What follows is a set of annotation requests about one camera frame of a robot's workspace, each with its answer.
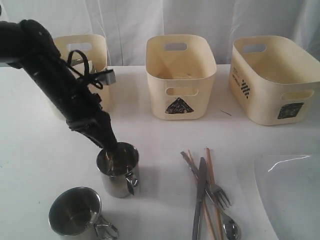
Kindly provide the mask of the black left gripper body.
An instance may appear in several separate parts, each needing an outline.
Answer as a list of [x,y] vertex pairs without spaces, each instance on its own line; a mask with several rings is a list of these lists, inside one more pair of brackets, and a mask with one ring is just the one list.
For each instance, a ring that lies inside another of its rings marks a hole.
[[66,118],[73,131],[82,132],[87,127],[97,127],[101,122],[110,122],[110,115],[102,110],[99,94],[91,93],[88,85],[102,89],[100,82],[88,75],[76,79],[70,72],[53,75],[53,104]]

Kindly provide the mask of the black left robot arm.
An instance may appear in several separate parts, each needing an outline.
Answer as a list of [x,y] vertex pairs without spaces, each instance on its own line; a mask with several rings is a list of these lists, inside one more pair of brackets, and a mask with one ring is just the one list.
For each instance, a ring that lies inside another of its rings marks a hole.
[[24,69],[64,116],[70,130],[102,149],[117,149],[111,117],[102,109],[101,97],[88,88],[93,85],[101,90],[104,83],[114,83],[112,69],[91,73],[88,58],[78,49],[62,59],[49,31],[33,19],[1,21],[0,62]]

